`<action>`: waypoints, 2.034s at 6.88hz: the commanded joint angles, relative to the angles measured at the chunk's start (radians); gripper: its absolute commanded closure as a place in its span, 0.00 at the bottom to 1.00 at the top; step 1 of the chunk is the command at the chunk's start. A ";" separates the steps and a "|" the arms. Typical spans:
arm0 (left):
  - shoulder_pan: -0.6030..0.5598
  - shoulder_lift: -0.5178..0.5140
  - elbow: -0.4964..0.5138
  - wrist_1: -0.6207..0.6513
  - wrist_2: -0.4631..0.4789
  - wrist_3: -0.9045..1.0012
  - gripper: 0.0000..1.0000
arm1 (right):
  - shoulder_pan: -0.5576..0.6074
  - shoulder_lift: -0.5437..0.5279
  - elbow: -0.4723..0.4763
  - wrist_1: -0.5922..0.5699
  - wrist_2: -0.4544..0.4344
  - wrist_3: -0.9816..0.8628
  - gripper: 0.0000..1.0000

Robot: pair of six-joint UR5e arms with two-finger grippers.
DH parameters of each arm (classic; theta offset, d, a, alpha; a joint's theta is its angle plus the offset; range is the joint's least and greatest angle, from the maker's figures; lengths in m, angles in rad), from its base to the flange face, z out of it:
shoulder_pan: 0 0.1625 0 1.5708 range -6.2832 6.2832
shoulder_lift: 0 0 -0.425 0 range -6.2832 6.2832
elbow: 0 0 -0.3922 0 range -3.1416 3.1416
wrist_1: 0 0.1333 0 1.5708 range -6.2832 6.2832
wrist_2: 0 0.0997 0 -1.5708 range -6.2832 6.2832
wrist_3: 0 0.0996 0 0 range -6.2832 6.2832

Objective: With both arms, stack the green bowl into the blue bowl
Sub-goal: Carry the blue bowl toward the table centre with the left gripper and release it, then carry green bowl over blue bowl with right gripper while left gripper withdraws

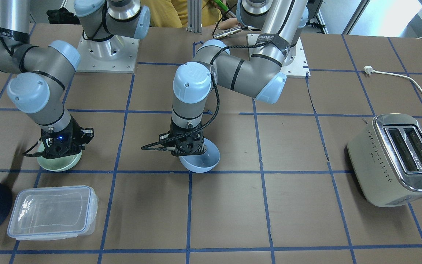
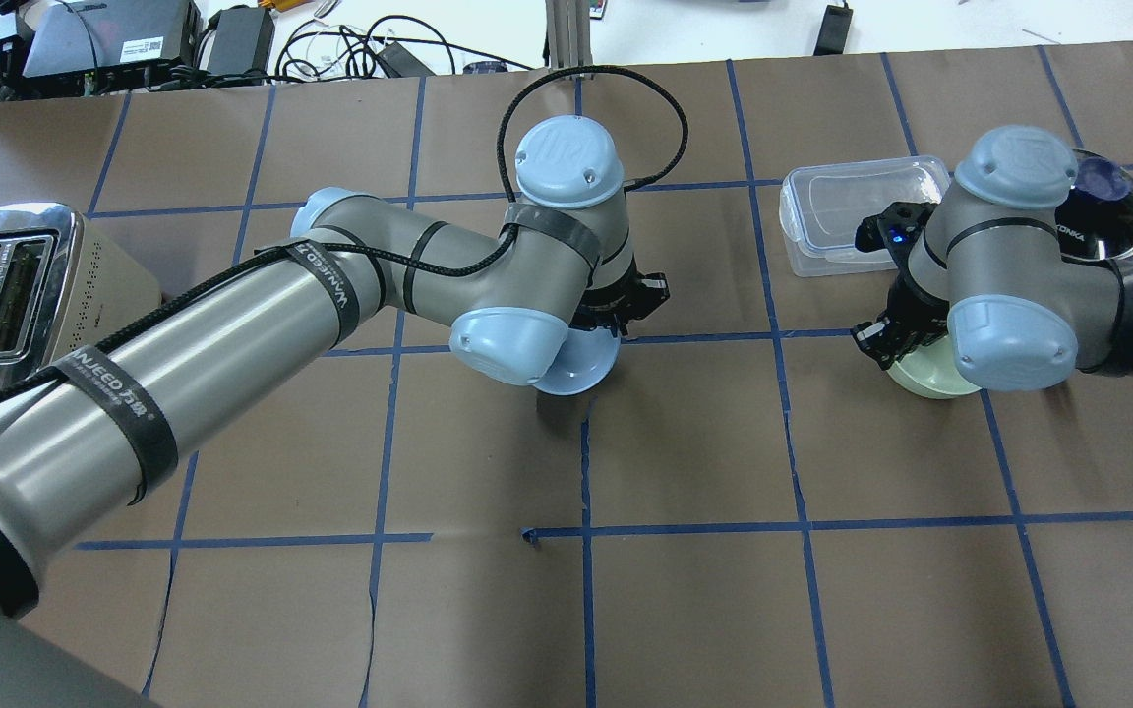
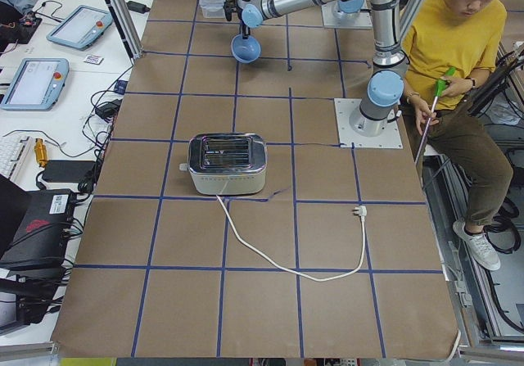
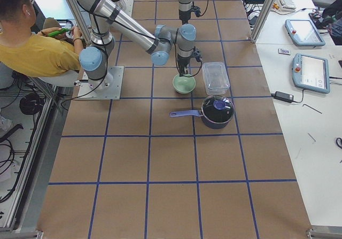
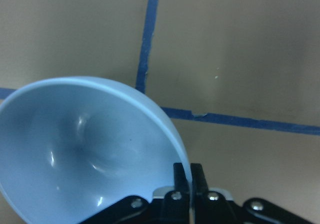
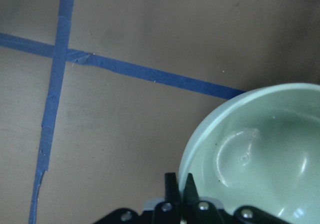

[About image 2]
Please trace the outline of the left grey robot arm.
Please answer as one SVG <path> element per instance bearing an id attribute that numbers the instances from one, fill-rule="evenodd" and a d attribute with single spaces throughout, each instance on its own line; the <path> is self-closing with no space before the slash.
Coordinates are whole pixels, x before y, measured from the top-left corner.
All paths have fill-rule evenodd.
<path id="1" fill-rule="evenodd" d="M 19 623 L 51 560 L 381 309 L 445 325 L 499 382 L 573 395 L 608 375 L 670 296 L 634 264 L 644 179 L 583 116 L 535 125 L 513 161 L 499 237 L 320 189 L 284 241 L 0 389 L 0 707 L 148 707 Z"/>

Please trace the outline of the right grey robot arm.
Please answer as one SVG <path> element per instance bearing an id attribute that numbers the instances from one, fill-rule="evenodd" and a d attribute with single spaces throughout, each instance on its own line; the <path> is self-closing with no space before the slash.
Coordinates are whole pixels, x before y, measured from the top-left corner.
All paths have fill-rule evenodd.
<path id="1" fill-rule="evenodd" d="M 976 140 L 936 203 L 894 202 L 857 229 L 896 278 L 853 329 L 881 372 L 915 358 L 971 390 L 1051 389 L 1075 372 L 1133 377 L 1133 256 L 1074 255 L 1071 215 L 1133 234 L 1133 178 L 1042 127 Z"/>

